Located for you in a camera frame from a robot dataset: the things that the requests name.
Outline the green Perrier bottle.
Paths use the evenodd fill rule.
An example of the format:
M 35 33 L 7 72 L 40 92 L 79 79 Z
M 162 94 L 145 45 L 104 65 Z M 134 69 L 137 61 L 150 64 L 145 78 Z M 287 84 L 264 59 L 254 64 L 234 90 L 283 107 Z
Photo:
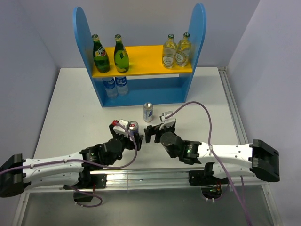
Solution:
M 129 57 L 120 34 L 115 35 L 114 63 L 117 71 L 120 73 L 125 73 L 129 70 Z
M 110 61 L 108 54 L 100 43 L 99 36 L 97 34 L 92 35 L 93 39 L 93 58 L 96 68 L 100 73 L 106 73 L 110 70 Z

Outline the clear Chang bottle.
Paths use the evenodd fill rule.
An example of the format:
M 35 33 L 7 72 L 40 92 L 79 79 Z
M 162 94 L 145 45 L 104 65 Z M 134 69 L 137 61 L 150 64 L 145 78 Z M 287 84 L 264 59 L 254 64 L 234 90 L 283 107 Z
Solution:
M 163 45 L 162 64 L 165 68 L 172 68 L 175 63 L 177 44 L 174 41 L 174 34 L 169 34 L 167 41 Z
M 190 51 L 191 51 L 191 42 L 189 40 L 190 34 L 185 32 L 183 38 L 179 41 L 176 51 L 176 63 L 178 66 L 186 66 L 189 62 Z

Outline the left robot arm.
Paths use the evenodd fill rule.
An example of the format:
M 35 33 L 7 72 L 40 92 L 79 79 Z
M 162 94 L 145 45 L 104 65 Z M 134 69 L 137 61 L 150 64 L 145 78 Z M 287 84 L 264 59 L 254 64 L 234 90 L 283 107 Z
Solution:
M 114 163 L 122 159 L 124 150 L 141 149 L 143 135 L 120 126 L 109 128 L 112 139 L 80 152 L 49 159 L 12 155 L 0 168 L 0 196 L 13 197 L 27 189 L 51 185 L 87 188 L 92 182 L 92 171 L 114 170 Z

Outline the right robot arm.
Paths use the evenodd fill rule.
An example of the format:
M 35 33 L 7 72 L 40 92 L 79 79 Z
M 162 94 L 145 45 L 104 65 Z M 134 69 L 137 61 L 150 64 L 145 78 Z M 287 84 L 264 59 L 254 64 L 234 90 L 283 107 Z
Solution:
M 261 181 L 280 181 L 279 152 L 260 139 L 245 145 L 213 145 L 183 140 L 175 134 L 175 123 L 161 123 L 144 129 L 145 140 L 160 143 L 171 158 L 188 164 L 204 164 L 204 170 L 190 173 L 195 186 L 226 184 L 228 177 L 253 176 Z

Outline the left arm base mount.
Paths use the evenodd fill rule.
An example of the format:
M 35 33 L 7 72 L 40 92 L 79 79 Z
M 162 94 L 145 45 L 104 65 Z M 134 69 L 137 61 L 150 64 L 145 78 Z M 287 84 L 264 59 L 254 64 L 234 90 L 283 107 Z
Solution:
M 73 191 L 73 199 L 76 205 L 92 208 L 98 207 L 102 204 L 103 199 L 95 194 L 96 189 L 104 189 L 106 187 L 107 175 L 106 174 L 92 174 L 89 177 L 83 178 L 83 181 L 78 182 L 76 185 L 64 185 L 64 190 Z M 86 202 L 91 202 L 93 198 L 99 200 L 98 204 L 87 205 Z

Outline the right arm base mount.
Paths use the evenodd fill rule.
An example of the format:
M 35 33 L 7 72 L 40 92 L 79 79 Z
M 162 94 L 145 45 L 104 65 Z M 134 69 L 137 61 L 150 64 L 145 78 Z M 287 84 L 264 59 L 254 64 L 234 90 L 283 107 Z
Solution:
M 206 202 L 216 202 L 223 195 L 222 185 L 226 185 L 225 192 L 229 189 L 230 183 L 227 178 L 219 179 L 213 176 L 212 172 L 205 173 L 205 170 L 189 171 L 189 184 L 201 188 L 201 193 Z

